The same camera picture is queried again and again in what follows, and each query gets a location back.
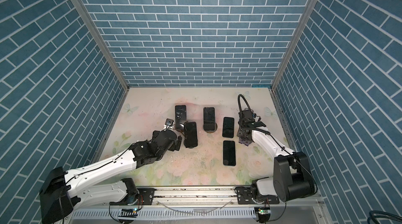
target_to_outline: floral table surface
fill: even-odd
[[[188,149],[182,144],[179,151],[167,151],[160,161],[121,173],[103,183],[132,177],[137,186],[248,185],[254,179],[272,176],[272,157],[255,143],[249,146],[238,143],[239,94],[246,97],[268,130],[287,145],[267,88],[131,88],[101,159],[113,156],[137,141],[149,140],[154,130],[163,129],[166,118],[174,119],[176,105],[186,105],[187,120],[197,123],[198,146]],[[218,125],[214,133],[206,133],[202,128],[203,108],[210,106],[215,107]],[[233,139],[222,137],[224,117],[235,119]],[[236,166],[223,165],[224,140],[236,143]]]

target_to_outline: brick wallpaper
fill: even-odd
[[[307,0],[83,0],[131,86],[269,86]]]
[[[38,223],[48,172],[89,164],[123,90],[70,0],[0,0],[0,223]]]
[[[278,86],[334,223],[402,215],[401,52],[402,0],[319,0]]]

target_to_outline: smartphone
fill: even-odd
[[[204,131],[215,130],[215,108],[204,107]]]
[[[194,148],[198,146],[197,124],[195,122],[184,123],[184,146]]]
[[[234,118],[224,117],[224,126],[222,128],[222,136],[233,138],[234,135]]]
[[[224,165],[236,166],[236,150],[234,148],[234,141],[224,141]]]
[[[174,128],[179,131],[184,130],[184,123],[187,121],[187,109],[185,105],[176,105],[174,107],[175,123]]]

